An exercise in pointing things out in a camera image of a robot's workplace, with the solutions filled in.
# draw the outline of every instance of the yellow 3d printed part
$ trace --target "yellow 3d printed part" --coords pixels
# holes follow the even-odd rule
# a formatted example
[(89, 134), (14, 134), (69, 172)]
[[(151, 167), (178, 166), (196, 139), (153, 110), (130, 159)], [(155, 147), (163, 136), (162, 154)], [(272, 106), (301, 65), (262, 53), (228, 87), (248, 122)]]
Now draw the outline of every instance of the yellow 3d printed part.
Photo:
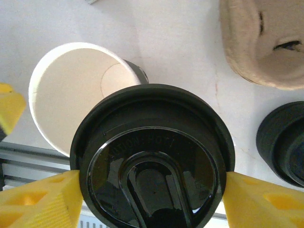
[(304, 192), (228, 172), (223, 200), (230, 228), (304, 228)]
[(83, 197), (79, 171), (0, 192), (0, 228), (76, 228)]
[(0, 83), (0, 141), (9, 135), (25, 109), (23, 96), (5, 83)]

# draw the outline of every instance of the paper cup rim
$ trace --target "paper cup rim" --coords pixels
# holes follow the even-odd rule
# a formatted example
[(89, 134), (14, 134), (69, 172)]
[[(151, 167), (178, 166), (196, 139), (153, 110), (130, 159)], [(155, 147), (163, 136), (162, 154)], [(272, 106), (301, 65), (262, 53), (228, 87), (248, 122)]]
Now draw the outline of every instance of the paper cup rim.
[(45, 71), (47, 70), (47, 68), (56, 60), (58, 59), (60, 56), (73, 51), (73, 50), (77, 50), (77, 49), (93, 49), (93, 50), (98, 50), (101, 51), (111, 57), (113, 57), (114, 59), (116, 59), (120, 64), (122, 64), (127, 71), (129, 71), (130, 73), (132, 73), (135, 77), (137, 77), (137, 75), (135, 74), (135, 72), (132, 70), (132, 68), (120, 57), (118, 57), (114, 52), (95, 45), (95, 44), (90, 44), (90, 43), (85, 43), (85, 42), (73, 42), (73, 43), (66, 43), (63, 45), (60, 45), (52, 50), (50, 50), (49, 52), (47, 52), (37, 63), (37, 65), (35, 66), (32, 76), (30, 78), (30, 82), (29, 82), (29, 87), (28, 87), (28, 103), (29, 103), (29, 110), (31, 113), (31, 116), (34, 120), (34, 123), (36, 125), (36, 127), (38, 128), (40, 134), (43, 136), (43, 138), (58, 152), (62, 153), (63, 155), (69, 157), (70, 156), (70, 151), (66, 152), (64, 150), (62, 150), (59, 146), (55, 145), (45, 134), (43, 127), (41, 127), (41, 125), (39, 124), (39, 120), (36, 117), (36, 113), (35, 113), (35, 102), (36, 102), (36, 94), (37, 94), (37, 88), (39, 87), (40, 81), (45, 73)]

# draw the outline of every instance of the white paper cup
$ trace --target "white paper cup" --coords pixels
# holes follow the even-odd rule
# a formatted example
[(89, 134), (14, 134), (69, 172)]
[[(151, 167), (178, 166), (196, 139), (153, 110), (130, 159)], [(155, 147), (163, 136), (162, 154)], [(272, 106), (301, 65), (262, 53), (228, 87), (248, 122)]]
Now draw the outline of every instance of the white paper cup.
[(29, 83), (29, 107), (42, 136), (69, 156), (74, 134), (106, 96), (148, 83), (145, 73), (111, 51), (89, 43), (68, 43), (48, 52)]

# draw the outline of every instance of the white table surface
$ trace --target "white table surface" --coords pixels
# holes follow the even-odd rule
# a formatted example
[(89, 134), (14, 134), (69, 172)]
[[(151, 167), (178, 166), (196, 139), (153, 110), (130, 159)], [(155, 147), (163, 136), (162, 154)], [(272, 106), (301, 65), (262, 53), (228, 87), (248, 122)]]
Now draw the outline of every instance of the white table surface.
[[(141, 66), (151, 83), (181, 87), (211, 105), (235, 143), (235, 171), (295, 188), (261, 159), (255, 137), (269, 112), (303, 100), (304, 90), (263, 87), (235, 74), (218, 10), (218, 0), (0, 0), (0, 81), (28, 98), (31, 73), (48, 51), (67, 42), (98, 44)], [(28, 106), (5, 141), (51, 149)]]

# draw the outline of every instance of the black plastic lid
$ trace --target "black plastic lid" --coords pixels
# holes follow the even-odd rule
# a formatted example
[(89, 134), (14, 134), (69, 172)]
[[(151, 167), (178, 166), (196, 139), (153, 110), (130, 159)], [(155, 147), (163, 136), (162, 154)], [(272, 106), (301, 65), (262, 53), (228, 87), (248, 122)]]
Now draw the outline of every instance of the black plastic lid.
[(138, 85), (100, 102), (80, 124), (71, 169), (91, 211), (109, 227), (203, 227), (233, 171), (231, 136), (195, 95)]
[(304, 187), (304, 102), (288, 103), (272, 111), (261, 123), (256, 143), (277, 176)]

